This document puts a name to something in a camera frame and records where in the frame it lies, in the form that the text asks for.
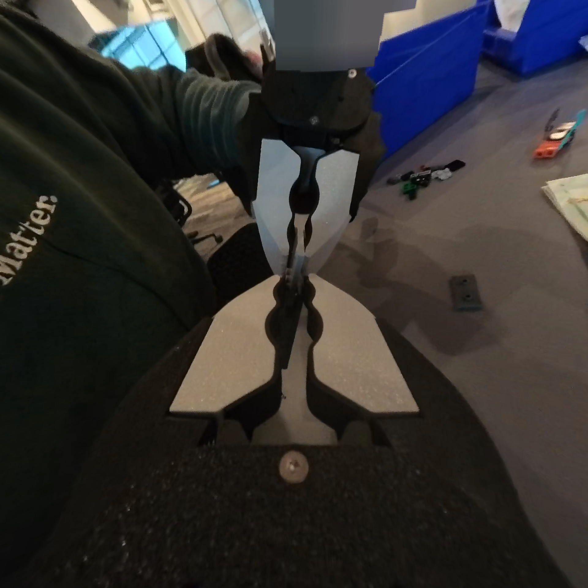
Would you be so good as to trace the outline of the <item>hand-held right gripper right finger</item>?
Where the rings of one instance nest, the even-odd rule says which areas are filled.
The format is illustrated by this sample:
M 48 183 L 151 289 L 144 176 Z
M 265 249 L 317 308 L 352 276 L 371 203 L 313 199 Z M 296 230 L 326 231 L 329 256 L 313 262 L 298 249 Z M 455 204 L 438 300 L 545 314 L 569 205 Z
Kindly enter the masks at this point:
M 374 315 L 318 275 L 309 276 L 309 286 L 322 325 L 312 336 L 318 383 L 368 414 L 419 413 Z

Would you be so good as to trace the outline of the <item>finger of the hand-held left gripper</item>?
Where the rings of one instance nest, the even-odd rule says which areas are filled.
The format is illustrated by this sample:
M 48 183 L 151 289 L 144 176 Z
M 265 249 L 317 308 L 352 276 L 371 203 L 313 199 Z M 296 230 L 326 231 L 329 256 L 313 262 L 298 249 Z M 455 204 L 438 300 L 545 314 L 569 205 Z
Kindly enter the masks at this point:
M 318 205 L 310 217 L 312 234 L 305 247 L 305 271 L 316 274 L 326 263 L 350 222 L 359 154 L 335 151 L 318 159 Z
M 277 139 L 261 143 L 258 186 L 252 202 L 263 251 L 275 275 L 286 270 L 290 245 L 288 226 L 293 213 L 290 191 L 299 178 L 300 156 Z

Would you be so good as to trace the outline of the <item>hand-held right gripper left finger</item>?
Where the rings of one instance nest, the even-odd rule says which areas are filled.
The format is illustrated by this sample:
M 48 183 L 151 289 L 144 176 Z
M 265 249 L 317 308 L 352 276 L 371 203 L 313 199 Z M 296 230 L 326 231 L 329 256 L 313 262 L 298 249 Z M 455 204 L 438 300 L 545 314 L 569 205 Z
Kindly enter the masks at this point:
M 276 350 L 266 323 L 279 281 L 278 276 L 267 278 L 215 315 L 171 403 L 171 414 L 218 416 L 270 383 Z

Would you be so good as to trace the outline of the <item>grey studded building baseplate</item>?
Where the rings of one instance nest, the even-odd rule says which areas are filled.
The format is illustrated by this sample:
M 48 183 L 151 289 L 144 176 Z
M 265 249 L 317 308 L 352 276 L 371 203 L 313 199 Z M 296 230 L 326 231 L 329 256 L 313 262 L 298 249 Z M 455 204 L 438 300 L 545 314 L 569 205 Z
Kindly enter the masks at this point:
M 293 342 L 298 328 L 303 302 L 306 262 L 305 228 L 307 215 L 294 214 L 288 228 L 289 254 L 283 276 L 280 297 L 280 362 L 281 369 L 288 368 Z

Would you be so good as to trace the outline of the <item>grey smooth two-hole tile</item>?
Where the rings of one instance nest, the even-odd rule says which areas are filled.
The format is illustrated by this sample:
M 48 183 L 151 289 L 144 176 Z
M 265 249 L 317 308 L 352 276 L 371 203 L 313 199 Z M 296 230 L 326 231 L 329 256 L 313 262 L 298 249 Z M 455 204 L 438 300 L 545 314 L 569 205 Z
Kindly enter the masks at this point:
M 452 308 L 456 312 L 479 312 L 483 303 L 475 275 L 458 275 L 449 279 Z

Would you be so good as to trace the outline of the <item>white instruction booklet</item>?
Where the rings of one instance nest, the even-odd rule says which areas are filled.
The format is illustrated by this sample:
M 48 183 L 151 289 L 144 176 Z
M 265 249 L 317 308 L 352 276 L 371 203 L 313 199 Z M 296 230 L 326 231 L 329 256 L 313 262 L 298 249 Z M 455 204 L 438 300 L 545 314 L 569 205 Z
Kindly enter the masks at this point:
M 542 191 L 570 227 L 587 241 L 587 174 L 548 181 Z

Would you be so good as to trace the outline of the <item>person's left hand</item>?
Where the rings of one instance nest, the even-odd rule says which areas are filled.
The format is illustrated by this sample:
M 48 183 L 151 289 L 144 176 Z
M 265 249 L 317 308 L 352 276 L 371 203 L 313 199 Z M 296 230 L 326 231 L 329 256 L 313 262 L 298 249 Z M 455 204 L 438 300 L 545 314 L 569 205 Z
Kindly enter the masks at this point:
M 269 63 L 265 47 L 260 52 L 241 48 L 233 38 L 214 33 L 202 44 L 212 76 L 222 81 L 250 81 L 261 84 Z

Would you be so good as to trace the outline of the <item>green loose brick cluster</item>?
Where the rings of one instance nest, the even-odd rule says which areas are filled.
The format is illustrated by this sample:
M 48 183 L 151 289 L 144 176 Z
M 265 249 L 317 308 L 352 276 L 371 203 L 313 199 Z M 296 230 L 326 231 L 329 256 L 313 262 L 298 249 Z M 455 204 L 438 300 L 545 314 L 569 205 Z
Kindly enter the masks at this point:
M 402 185 L 401 194 L 408 200 L 414 201 L 421 189 L 427 188 L 431 183 L 431 176 L 411 178 Z

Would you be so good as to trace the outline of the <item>black honeycomb cushion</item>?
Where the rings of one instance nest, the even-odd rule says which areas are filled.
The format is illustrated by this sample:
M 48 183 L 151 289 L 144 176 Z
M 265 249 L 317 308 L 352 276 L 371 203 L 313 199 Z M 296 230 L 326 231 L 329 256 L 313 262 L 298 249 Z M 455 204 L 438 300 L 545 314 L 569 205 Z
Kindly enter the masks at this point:
M 215 288 L 217 308 L 273 276 L 254 223 L 236 231 L 206 263 Z

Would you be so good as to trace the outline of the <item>blue plastic bin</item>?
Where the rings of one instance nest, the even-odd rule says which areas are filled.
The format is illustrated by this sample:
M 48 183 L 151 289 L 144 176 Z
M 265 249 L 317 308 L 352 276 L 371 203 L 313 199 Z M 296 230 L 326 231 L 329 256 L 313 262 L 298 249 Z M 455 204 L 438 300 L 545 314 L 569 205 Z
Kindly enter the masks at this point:
M 388 158 L 474 90 L 489 1 L 381 42 L 373 67 L 374 110 Z
M 520 76 L 572 57 L 586 56 L 587 1 L 529 1 L 516 31 L 505 28 L 489 2 L 481 54 Z

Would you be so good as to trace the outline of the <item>person's green sweater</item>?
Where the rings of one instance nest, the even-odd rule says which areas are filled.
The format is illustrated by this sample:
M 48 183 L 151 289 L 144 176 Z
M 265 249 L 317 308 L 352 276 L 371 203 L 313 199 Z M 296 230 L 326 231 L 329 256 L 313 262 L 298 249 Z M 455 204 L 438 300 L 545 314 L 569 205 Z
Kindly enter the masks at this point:
M 1 581 L 53 531 L 105 422 L 214 310 L 131 166 L 113 61 L 1 5 Z

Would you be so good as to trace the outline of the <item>white crumpled paper sheet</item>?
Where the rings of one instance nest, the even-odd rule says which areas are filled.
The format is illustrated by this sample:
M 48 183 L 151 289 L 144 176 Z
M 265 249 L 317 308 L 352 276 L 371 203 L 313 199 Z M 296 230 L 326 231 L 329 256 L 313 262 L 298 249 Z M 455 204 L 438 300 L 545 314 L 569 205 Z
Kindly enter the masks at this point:
M 513 33 L 518 32 L 529 4 L 529 0 L 494 1 L 500 27 Z

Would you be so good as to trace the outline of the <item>large window wall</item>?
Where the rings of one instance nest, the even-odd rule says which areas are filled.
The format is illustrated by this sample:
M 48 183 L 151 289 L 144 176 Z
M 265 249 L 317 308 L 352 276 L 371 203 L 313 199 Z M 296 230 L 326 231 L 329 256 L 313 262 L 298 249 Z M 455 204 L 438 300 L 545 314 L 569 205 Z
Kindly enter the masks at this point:
M 185 53 L 223 33 L 255 54 L 271 42 L 259 1 L 92 1 L 101 13 L 89 47 L 127 68 L 187 68 Z

